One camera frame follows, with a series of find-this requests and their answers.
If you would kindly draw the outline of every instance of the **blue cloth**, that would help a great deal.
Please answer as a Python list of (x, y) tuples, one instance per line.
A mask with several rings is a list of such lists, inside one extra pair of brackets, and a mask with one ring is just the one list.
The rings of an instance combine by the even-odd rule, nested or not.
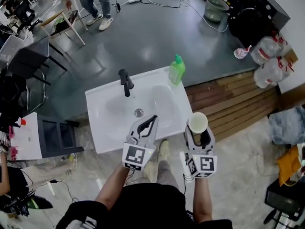
[(275, 144), (305, 142), (305, 109), (301, 106), (269, 116), (271, 140)]

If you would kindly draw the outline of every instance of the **white sink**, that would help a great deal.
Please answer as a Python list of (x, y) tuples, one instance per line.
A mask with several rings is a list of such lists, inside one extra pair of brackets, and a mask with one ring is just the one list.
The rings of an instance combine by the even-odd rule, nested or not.
[(192, 110), (183, 84), (172, 84), (168, 67), (131, 76), (134, 88), (125, 97), (120, 81), (86, 91), (91, 132), (98, 154), (123, 148), (131, 125), (143, 116), (157, 115), (156, 139), (183, 133)]

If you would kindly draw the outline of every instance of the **human hand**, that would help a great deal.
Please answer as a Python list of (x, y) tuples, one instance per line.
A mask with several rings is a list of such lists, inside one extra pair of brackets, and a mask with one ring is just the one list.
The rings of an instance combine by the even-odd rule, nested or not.
[(71, 2), (71, 0), (67, 0), (66, 1), (66, 7), (67, 7), (67, 9), (72, 9), (71, 7), (72, 7), (72, 2)]

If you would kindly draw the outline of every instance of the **black chair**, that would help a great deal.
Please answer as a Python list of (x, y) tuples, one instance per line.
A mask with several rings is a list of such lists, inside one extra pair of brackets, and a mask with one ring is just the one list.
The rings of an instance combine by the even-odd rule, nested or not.
[[(45, 74), (40, 70), (40, 67), (49, 66), (45, 63), (47, 59), (55, 62), (59, 67), (63, 70), (67, 71), (67, 69), (62, 66), (58, 61), (56, 61), (53, 57), (50, 56), (49, 47), (53, 48), (57, 53), (63, 56), (63, 54), (57, 50), (53, 45), (49, 43), (49, 41), (42, 40), (39, 42), (34, 42), (26, 47), (23, 47), (17, 51), (12, 60), (7, 66), (7, 71), (11, 72), (19, 77), (24, 79), (30, 79), (31, 77), (43, 82), (43, 99), (42, 102), (36, 106), (34, 109), (30, 110), (30, 91), (27, 89), (27, 108), (29, 112), (34, 111), (39, 106), (43, 105), (46, 99), (46, 90), (45, 84), (51, 85), (49, 82), (45, 80)], [(39, 71), (42, 74), (42, 78), (35, 75), (35, 73)]]
[(28, 0), (23, 0), (22, 3), (17, 6), (16, 10), (14, 11), (14, 14), (21, 22), (21, 26), (18, 28), (18, 31), (22, 30), (26, 26), (29, 26), (30, 27), (29, 30), (31, 31), (35, 25), (42, 22), (41, 20), (36, 20), (32, 24), (35, 18), (35, 11), (30, 8), (30, 4)]

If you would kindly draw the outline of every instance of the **jeans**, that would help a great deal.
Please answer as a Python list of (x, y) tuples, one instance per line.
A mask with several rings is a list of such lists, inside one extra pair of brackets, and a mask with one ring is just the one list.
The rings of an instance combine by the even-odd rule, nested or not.
[[(96, 6), (93, 3), (93, 0), (80, 0), (81, 5), (93, 16), (97, 17), (99, 12), (96, 8)], [(102, 5), (102, 10), (103, 10), (103, 16), (104, 18), (110, 19), (111, 14), (110, 14), (110, 1), (109, 0), (99, 0), (101, 5)]]

